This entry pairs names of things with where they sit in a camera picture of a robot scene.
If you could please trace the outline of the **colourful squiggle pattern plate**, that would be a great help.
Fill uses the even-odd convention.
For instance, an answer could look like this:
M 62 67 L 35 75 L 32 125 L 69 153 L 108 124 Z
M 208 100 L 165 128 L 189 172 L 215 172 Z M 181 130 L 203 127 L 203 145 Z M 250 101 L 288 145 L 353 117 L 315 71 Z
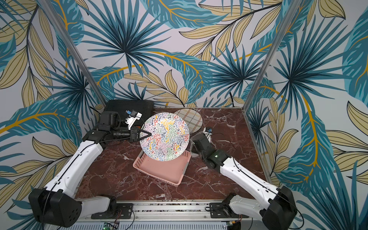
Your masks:
M 173 113 L 163 112 L 151 116 L 144 122 L 143 130 L 151 134 L 140 141 L 143 152 L 160 162 L 178 158 L 189 145 L 188 125 Z

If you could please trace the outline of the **plaid striped white plate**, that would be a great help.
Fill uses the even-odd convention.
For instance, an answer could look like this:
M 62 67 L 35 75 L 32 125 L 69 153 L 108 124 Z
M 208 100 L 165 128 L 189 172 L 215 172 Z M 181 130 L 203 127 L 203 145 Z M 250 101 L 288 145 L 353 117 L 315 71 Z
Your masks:
M 191 134 L 199 131 L 203 125 L 202 116 L 194 109 L 180 109 L 174 112 L 174 114 L 178 115 L 186 122 Z

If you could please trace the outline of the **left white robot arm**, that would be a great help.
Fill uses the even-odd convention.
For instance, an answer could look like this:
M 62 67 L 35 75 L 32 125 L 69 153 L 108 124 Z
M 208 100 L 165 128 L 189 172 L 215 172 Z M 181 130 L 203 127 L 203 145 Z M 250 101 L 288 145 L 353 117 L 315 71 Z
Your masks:
M 121 212 L 116 199 L 100 195 L 88 199 L 75 199 L 75 193 L 83 176 L 111 141 L 121 140 L 138 142 L 151 136 L 135 126 L 142 114 L 126 111 L 127 118 L 122 119 L 115 111 L 104 111 L 97 125 L 82 139 L 71 160 L 42 189 L 33 189 L 29 194 L 29 203 L 37 222 L 68 228 L 79 218 L 87 216 L 114 218 Z

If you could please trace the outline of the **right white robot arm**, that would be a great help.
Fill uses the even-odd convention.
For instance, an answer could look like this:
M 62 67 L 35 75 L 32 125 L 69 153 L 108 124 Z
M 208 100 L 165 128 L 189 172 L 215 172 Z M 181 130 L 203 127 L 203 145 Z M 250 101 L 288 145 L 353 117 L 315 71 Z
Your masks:
M 263 222 L 269 230 L 290 230 L 298 213 L 293 193 L 287 187 L 276 187 L 247 170 L 234 157 L 216 149 L 207 136 L 199 133 L 191 142 L 205 165 L 233 180 L 253 196 L 229 195 L 223 200 L 223 211 Z

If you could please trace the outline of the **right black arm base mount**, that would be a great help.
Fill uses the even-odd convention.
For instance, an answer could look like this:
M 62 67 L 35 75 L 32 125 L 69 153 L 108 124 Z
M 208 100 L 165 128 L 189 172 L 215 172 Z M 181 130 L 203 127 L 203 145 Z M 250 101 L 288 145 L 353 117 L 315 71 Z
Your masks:
M 225 219 L 225 218 L 235 218 L 244 219 L 249 218 L 249 216 L 235 214 L 229 205 L 223 203 L 210 203 L 208 207 L 205 207 L 205 211 L 210 213 L 212 219 Z

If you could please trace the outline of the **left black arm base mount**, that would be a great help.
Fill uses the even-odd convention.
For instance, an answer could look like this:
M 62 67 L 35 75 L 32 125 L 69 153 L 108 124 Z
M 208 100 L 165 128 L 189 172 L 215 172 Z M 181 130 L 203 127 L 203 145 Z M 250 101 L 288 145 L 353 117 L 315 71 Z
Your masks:
M 133 203 L 117 203 L 110 205 L 108 210 L 91 215 L 91 219 L 130 219 Z

